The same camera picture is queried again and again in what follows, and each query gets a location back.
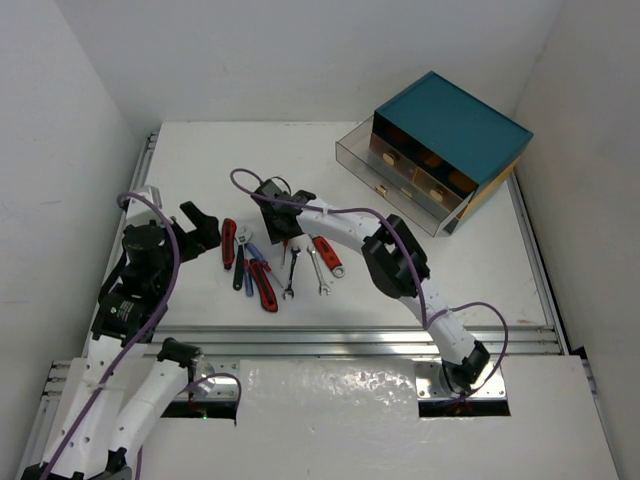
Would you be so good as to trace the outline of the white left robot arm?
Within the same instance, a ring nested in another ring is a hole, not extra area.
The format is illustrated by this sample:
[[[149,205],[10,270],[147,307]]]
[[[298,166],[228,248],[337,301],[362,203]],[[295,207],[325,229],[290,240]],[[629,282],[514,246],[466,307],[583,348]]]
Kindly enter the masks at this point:
[[[120,258],[99,291],[87,354],[65,383],[42,459],[24,469],[25,479],[138,477],[144,440],[197,371],[200,349],[168,338],[133,396],[125,395],[180,265],[219,246],[218,220],[188,201],[180,209],[194,228],[185,231],[140,193],[119,200],[126,214]]]

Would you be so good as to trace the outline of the aluminium rail frame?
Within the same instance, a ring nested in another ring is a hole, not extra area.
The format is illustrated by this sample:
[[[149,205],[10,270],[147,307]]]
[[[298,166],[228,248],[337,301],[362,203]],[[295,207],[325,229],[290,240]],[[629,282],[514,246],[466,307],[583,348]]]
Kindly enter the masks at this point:
[[[383,298],[356,255],[328,297],[303,263],[275,314],[204,255],[181,272],[157,339],[200,345],[237,370],[236,420],[164,418],[143,479],[613,479],[582,360],[569,354],[507,179],[452,237],[421,233],[436,284],[502,368],[458,417],[421,417],[436,349]]]

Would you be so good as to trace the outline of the red handled adjustable wrench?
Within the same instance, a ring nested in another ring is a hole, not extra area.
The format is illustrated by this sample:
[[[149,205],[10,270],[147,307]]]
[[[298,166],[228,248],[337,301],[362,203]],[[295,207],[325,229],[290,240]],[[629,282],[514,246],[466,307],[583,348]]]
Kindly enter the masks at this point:
[[[311,240],[331,274],[335,278],[343,278],[345,275],[344,265],[329,241],[322,236],[312,236]]]

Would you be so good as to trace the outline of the teal drawer cabinet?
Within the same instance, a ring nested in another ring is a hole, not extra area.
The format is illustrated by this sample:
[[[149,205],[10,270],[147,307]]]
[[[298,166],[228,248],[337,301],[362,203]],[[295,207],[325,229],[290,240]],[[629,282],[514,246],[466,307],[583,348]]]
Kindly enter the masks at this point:
[[[377,107],[382,176],[453,232],[513,171],[534,134],[431,71]]]

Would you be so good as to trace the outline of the black handled adjustable wrench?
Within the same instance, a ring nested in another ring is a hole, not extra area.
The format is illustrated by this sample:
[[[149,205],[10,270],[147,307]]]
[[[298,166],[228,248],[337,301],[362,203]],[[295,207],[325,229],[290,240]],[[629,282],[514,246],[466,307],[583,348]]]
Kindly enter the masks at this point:
[[[251,237],[251,231],[246,225],[241,225],[235,235],[235,240],[237,243],[237,255],[236,262],[234,267],[234,276],[233,276],[233,288],[236,291],[239,291],[241,288],[244,288],[244,264],[243,261],[245,258],[245,246],[249,242]]]

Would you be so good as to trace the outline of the red black utility knife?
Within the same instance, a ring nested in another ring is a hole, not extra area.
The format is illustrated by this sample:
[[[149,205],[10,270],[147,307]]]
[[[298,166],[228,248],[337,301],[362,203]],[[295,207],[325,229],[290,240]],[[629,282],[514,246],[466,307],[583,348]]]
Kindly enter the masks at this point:
[[[251,259],[249,269],[258,289],[261,307],[269,313],[276,313],[278,301],[263,265],[258,260]]]
[[[230,270],[235,261],[235,235],[237,225],[231,218],[225,218],[221,228],[222,263],[225,270]]]

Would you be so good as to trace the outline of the small chrome open-end wrench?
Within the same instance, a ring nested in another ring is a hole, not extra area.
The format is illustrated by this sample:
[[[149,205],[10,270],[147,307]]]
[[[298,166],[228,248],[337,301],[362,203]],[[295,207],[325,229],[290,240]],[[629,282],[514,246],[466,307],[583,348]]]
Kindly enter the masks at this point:
[[[293,289],[293,282],[294,282],[297,259],[300,253],[301,253],[301,250],[297,247],[293,247],[291,249],[291,261],[289,266],[289,274],[288,274],[286,287],[283,290],[284,300],[293,299],[295,296],[295,292]]]
[[[328,296],[331,293],[331,288],[324,279],[323,273],[321,271],[321,266],[319,263],[317,251],[312,245],[309,245],[307,247],[307,253],[311,258],[314,272],[318,281],[318,294],[320,296]]]

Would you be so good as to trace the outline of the blue red screwdriver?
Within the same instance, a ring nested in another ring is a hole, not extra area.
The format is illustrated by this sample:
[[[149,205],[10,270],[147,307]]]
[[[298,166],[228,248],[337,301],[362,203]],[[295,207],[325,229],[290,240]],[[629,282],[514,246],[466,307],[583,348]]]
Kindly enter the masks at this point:
[[[281,253],[281,257],[280,257],[280,267],[282,269],[284,269],[285,264],[286,264],[286,256],[287,256],[287,251],[288,251],[288,245],[289,245],[289,240],[283,240],[282,241],[282,253]]]

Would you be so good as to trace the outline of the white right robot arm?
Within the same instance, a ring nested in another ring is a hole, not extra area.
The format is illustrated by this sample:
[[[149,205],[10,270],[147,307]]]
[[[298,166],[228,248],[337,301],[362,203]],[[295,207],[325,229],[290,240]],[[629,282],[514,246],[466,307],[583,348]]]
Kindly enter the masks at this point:
[[[374,286],[400,301],[431,336],[449,389],[460,396],[474,393],[490,354],[440,297],[425,251],[399,216],[385,217],[364,207],[336,208],[311,192],[291,195],[273,180],[254,191],[234,186],[259,206],[272,240],[320,236],[361,254]]]

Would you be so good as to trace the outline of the clear top drawer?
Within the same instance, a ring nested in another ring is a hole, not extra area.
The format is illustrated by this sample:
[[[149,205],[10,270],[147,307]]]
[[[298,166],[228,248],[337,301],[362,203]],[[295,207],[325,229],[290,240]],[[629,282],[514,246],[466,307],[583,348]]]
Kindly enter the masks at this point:
[[[369,117],[335,144],[336,160],[431,236],[451,234],[473,196],[461,197],[373,133]]]

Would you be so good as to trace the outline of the blue screwdriver crossing knife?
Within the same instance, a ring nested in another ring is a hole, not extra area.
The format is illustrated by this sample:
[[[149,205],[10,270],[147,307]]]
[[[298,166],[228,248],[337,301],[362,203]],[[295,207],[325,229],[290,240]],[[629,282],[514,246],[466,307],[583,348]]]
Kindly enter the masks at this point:
[[[260,262],[260,264],[262,265],[262,267],[264,268],[264,270],[266,271],[267,274],[269,274],[271,276],[271,278],[276,282],[276,284],[283,289],[284,286],[282,284],[282,282],[278,279],[278,277],[276,276],[276,274],[272,271],[271,266],[269,264],[269,262],[265,259],[265,257],[262,255],[262,253],[260,252],[260,250],[256,247],[255,244],[253,244],[252,242],[248,242],[246,244],[247,249],[249,250],[249,253],[251,254],[251,256],[256,259],[257,261]]]

